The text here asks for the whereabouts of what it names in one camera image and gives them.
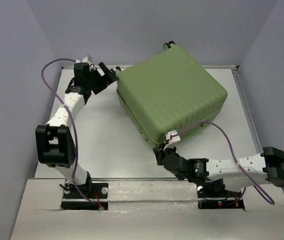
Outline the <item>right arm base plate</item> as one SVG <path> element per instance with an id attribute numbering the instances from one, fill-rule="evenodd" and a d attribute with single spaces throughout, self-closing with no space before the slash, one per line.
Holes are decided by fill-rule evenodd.
<path id="1" fill-rule="evenodd" d="M 242 191 L 225 190 L 213 181 L 197 186 L 198 208 L 200 210 L 244 210 L 242 195 Z"/>

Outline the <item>green suitcase with blue lining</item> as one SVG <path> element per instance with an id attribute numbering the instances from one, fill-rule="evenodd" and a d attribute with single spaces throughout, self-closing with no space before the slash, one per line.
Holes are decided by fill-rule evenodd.
<path id="1" fill-rule="evenodd" d="M 185 49 L 173 41 L 163 51 L 117 70 L 117 96 L 140 135 L 151 146 L 170 131 L 186 140 L 220 113 L 226 89 Z"/>

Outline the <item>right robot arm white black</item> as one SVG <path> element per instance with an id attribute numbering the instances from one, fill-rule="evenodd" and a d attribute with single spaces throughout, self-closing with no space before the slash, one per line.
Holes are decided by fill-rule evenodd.
<path id="1" fill-rule="evenodd" d="M 175 175 L 178 180 L 188 180 L 197 186 L 212 183 L 217 196 L 238 192 L 242 188 L 272 184 L 284 188 L 284 151 L 274 147 L 263 148 L 262 153 L 232 159 L 207 159 L 181 157 L 176 148 L 153 148 L 157 164 Z"/>

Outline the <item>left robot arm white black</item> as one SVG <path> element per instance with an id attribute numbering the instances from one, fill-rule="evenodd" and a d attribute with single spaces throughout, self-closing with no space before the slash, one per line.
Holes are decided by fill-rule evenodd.
<path id="1" fill-rule="evenodd" d="M 97 95 L 118 80 L 115 70 L 103 62 L 98 66 L 95 68 L 88 60 L 74 62 L 74 76 L 64 97 L 55 95 L 61 105 L 46 124 L 35 130 L 39 162 L 59 171 L 68 181 L 67 190 L 75 190 L 83 198 L 92 193 L 92 179 L 78 162 L 75 119 L 92 94 Z"/>

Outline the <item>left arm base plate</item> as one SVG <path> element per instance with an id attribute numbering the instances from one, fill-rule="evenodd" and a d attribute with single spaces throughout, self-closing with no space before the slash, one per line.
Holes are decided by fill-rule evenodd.
<path id="1" fill-rule="evenodd" d="M 89 192 L 84 187 L 79 186 L 82 194 L 71 184 L 65 182 L 59 184 L 63 189 L 61 209 L 63 210 L 88 210 L 106 211 L 109 207 L 108 193 L 109 184 L 107 182 L 93 182 L 92 190 Z"/>

